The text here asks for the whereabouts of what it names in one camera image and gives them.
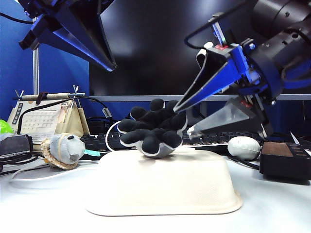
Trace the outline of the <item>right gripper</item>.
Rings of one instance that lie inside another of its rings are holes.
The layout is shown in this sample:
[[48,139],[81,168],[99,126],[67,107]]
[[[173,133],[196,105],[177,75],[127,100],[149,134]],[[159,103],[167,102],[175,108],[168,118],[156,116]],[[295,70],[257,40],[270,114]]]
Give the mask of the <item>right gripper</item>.
[[207,48],[203,66],[173,108],[175,112],[190,108],[239,80],[245,73],[244,54],[251,70],[259,78],[239,90],[244,97],[229,99],[223,108],[191,126],[188,136],[192,139],[211,133],[244,131],[258,133],[262,138],[270,136],[274,130],[260,97],[264,103],[271,104],[283,91],[282,50],[280,38],[271,38],[260,45],[248,38],[242,41],[242,47],[233,43]]

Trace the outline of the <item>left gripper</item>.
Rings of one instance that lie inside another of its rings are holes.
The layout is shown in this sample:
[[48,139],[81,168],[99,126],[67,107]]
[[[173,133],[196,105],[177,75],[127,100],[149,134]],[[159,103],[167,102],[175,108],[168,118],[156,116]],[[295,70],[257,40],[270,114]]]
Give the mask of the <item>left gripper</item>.
[[40,16],[20,47],[35,50],[46,44],[97,64],[117,67],[104,33],[101,13],[112,0],[21,0],[29,18]]

